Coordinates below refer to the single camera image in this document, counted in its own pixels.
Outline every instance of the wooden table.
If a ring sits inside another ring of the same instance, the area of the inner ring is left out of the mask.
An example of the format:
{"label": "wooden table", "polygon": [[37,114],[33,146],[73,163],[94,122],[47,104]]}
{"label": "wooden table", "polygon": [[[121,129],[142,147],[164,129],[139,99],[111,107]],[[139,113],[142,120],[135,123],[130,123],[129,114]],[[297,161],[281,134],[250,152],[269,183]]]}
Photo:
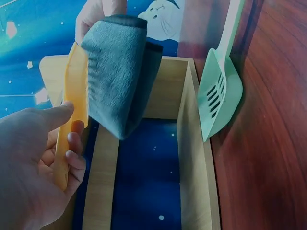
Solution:
{"label": "wooden table", "polygon": [[[196,59],[199,78],[229,2],[186,1],[178,54]],[[244,96],[211,138],[224,230],[307,229],[306,10],[305,0],[246,0],[231,54]]]}

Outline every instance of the finger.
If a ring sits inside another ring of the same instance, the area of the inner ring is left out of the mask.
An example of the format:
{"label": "finger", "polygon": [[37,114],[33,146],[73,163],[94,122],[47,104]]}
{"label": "finger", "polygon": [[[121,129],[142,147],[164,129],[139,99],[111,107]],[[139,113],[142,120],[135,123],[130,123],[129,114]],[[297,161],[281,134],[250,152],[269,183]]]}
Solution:
{"label": "finger", "polygon": [[80,45],[86,35],[86,33],[90,30],[90,27],[83,21],[76,21],[76,34],[75,41],[78,45]]}
{"label": "finger", "polygon": [[70,166],[70,170],[68,174],[68,184],[65,190],[65,194],[67,198],[70,199],[83,181],[86,162],[82,156],[78,156],[73,151],[67,151],[66,159],[68,165]]}
{"label": "finger", "polygon": [[52,131],[68,122],[73,113],[73,104],[64,102],[58,107],[40,110],[39,113],[44,118],[48,131]]}
{"label": "finger", "polygon": [[89,29],[104,17],[102,1],[88,0],[82,7],[76,19],[76,42],[80,45]]}
{"label": "finger", "polygon": [[80,136],[75,132],[71,132],[68,134],[67,139],[68,139],[69,149],[75,152],[77,155],[80,155],[83,149]]}
{"label": "finger", "polygon": [[71,131],[77,133],[81,137],[84,131],[84,123],[82,121],[74,121],[71,126]]}
{"label": "finger", "polygon": [[126,14],[127,0],[102,0],[105,17]]}
{"label": "finger", "polygon": [[46,149],[48,150],[49,148],[52,148],[56,143],[58,139],[58,133],[59,129],[56,128],[48,133],[48,141],[47,141],[47,147]]}
{"label": "finger", "polygon": [[42,159],[41,161],[47,165],[50,166],[51,164],[53,164],[54,162],[54,158],[55,158],[55,153],[56,150],[55,149],[48,149],[43,153]]}

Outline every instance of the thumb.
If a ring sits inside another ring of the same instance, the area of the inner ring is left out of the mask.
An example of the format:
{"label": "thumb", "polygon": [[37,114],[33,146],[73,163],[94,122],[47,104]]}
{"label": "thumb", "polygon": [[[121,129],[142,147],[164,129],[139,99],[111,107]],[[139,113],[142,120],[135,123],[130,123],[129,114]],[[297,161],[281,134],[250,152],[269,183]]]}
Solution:
{"label": "thumb", "polygon": [[43,117],[48,131],[52,131],[69,121],[73,113],[73,104],[64,102],[58,107],[39,111]]}

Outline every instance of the litter scoop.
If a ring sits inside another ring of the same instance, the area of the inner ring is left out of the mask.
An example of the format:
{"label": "litter scoop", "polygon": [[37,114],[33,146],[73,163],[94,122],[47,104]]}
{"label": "litter scoop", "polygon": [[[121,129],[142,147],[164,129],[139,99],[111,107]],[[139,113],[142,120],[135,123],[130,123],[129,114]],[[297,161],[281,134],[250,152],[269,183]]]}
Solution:
{"label": "litter scoop", "polygon": [[207,56],[197,94],[203,141],[227,125],[242,97],[242,82],[229,55],[243,5],[244,0],[230,1],[220,44]]}

